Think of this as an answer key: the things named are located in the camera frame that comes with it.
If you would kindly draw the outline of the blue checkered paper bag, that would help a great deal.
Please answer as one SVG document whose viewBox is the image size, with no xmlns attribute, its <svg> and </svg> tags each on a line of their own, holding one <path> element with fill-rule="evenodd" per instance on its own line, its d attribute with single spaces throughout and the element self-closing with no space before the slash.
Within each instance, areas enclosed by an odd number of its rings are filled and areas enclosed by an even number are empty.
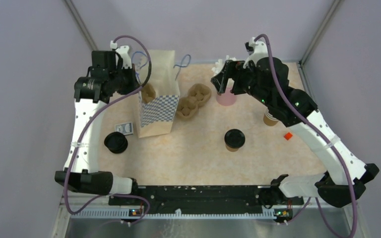
<svg viewBox="0 0 381 238">
<path fill-rule="evenodd" d="M 140 83 L 145 81 L 152 65 L 147 83 L 156 92 L 156 98 L 148 104 L 142 102 L 141 91 L 138 93 L 135 112 L 138 138 L 170 133 L 181 97 L 178 75 L 183 67 L 189 65 L 191 56 L 186 54 L 176 62 L 174 50 L 149 50 L 149 53 L 133 53 L 132 60 Z"/>
</svg>

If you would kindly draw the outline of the black plastic cup lid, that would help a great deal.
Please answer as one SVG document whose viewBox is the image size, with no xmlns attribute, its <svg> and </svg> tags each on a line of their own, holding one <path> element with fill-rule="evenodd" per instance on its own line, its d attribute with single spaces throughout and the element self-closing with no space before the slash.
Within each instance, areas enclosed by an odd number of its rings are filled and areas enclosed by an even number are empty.
<svg viewBox="0 0 381 238">
<path fill-rule="evenodd" d="M 231 147 L 242 147 L 246 142 L 246 137 L 239 129 L 231 129 L 225 133 L 224 141 Z"/>
</svg>

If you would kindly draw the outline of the single brown paper cup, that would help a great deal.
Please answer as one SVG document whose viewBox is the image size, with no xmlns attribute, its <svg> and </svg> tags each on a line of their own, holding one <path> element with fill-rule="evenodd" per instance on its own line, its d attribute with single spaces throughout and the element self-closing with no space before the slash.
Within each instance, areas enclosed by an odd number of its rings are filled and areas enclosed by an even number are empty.
<svg viewBox="0 0 381 238">
<path fill-rule="evenodd" d="M 241 147 L 231 147 L 226 144 L 226 149 L 230 152 L 237 152 Z"/>
</svg>

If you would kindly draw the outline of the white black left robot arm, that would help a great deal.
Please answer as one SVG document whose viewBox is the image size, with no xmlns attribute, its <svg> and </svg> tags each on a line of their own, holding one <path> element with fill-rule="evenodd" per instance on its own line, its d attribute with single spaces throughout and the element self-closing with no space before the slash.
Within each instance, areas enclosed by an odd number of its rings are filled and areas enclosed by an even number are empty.
<svg viewBox="0 0 381 238">
<path fill-rule="evenodd" d="M 128 97 L 138 92 L 139 83 L 126 46 L 116 50 L 92 51 L 87 75 L 74 84 L 75 121 L 68 158 L 55 182 L 78 193 L 119 193 L 127 205 L 135 204 L 139 191 L 132 178 L 122 178 L 99 168 L 99 138 L 104 110 L 114 93 Z"/>
</svg>

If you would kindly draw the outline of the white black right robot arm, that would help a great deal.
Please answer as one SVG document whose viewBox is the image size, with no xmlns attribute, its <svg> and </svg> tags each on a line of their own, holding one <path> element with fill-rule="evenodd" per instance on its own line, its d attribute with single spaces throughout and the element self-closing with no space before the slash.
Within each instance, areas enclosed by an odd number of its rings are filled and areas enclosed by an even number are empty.
<svg viewBox="0 0 381 238">
<path fill-rule="evenodd" d="M 274 58 L 250 61 L 220 60 L 212 69 L 211 83 L 224 93 L 229 80 L 233 94 L 248 94 L 265 105 L 272 117 L 301 138 L 320 159 L 325 172 L 310 176 L 281 175 L 271 185 L 271 198 L 285 204 L 291 197 L 319 197 L 329 205 L 342 208 L 361 197 L 366 184 L 379 173 L 373 163 L 359 160 L 333 132 L 317 104 L 303 90 L 289 85 L 289 68 Z"/>
</svg>

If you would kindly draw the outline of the bundle of white straws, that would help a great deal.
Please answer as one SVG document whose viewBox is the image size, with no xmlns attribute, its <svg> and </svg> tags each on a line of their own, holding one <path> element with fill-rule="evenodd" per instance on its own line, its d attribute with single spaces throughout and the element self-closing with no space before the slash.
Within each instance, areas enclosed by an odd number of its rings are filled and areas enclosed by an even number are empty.
<svg viewBox="0 0 381 238">
<path fill-rule="evenodd" d="M 225 59 L 219 59 L 215 64 L 214 67 L 211 69 L 213 72 L 213 75 L 217 75 L 220 73 L 220 71 L 223 69 L 224 64 L 227 60 L 236 61 L 237 59 L 235 57 L 230 57 L 229 55 L 226 55 Z"/>
</svg>

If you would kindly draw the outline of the pink straw holder cup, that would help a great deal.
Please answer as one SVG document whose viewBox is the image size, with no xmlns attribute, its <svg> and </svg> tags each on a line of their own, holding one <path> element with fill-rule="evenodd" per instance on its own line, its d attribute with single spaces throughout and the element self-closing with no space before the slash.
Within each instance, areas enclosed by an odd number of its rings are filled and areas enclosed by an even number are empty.
<svg viewBox="0 0 381 238">
<path fill-rule="evenodd" d="M 235 104 L 236 100 L 237 100 L 237 96 L 231 92 L 226 92 L 223 94 L 217 93 L 216 95 L 217 103 L 222 106 L 231 106 Z"/>
</svg>

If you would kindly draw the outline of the brown pulp cup carrier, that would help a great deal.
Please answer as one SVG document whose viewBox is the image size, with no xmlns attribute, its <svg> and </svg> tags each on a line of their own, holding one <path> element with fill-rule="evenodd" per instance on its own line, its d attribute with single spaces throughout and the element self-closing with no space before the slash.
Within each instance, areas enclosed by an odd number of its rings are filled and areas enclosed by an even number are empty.
<svg viewBox="0 0 381 238">
<path fill-rule="evenodd" d="M 212 91 L 205 84 L 196 83 L 185 97 L 179 99 L 176 116 L 180 119 L 191 119 L 199 108 L 203 107 L 211 98 Z"/>
</svg>

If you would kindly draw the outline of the small printed card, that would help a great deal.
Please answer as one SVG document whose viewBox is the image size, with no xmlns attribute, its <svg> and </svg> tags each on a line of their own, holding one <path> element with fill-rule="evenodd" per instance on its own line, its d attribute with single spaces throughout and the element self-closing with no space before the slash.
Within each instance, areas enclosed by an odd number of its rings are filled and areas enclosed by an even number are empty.
<svg viewBox="0 0 381 238">
<path fill-rule="evenodd" d="M 122 133 L 123 135 L 132 135 L 134 133 L 133 123 L 132 122 L 124 122 L 121 124 L 115 125 L 115 131 Z"/>
</svg>

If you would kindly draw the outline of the stack of black lids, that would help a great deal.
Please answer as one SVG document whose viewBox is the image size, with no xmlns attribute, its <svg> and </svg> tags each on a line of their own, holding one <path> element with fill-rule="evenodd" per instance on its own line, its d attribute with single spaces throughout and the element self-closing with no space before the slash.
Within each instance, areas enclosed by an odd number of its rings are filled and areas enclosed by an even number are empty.
<svg viewBox="0 0 381 238">
<path fill-rule="evenodd" d="M 123 153 L 128 147 L 128 140 L 124 134 L 115 131 L 108 134 L 104 140 L 104 145 L 114 154 Z"/>
</svg>

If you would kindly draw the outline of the stack of brown paper cups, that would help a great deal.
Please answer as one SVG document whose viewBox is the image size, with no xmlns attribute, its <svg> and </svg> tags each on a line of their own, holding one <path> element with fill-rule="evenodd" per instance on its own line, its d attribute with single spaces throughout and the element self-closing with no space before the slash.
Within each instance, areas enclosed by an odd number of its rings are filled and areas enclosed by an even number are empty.
<svg viewBox="0 0 381 238">
<path fill-rule="evenodd" d="M 279 120 L 273 117 L 269 110 L 266 109 L 263 116 L 263 122 L 267 126 L 275 126 L 279 122 Z"/>
</svg>

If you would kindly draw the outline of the small red cube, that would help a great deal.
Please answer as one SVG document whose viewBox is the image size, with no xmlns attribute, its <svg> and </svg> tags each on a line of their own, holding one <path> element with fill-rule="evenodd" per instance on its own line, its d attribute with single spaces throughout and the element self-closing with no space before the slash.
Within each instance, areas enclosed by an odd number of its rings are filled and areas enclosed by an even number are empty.
<svg viewBox="0 0 381 238">
<path fill-rule="evenodd" d="M 293 134 L 290 133 L 290 132 L 288 132 L 288 133 L 286 133 L 286 134 L 284 135 L 284 138 L 285 138 L 286 140 L 290 140 L 292 137 L 293 137 Z"/>
</svg>

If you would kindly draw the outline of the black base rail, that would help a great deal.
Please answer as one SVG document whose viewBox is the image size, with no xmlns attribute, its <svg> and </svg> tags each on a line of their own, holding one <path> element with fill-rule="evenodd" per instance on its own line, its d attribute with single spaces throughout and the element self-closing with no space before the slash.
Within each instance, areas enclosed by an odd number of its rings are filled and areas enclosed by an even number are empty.
<svg viewBox="0 0 381 238">
<path fill-rule="evenodd" d="M 145 198 L 150 204 L 149 215 L 252 215 L 275 206 L 303 205 L 301 197 L 287 198 L 277 188 L 268 185 L 208 185 L 208 186 L 138 186 L 134 198 L 112 196 L 108 204 L 130 207 L 133 214 L 145 210 Z"/>
</svg>

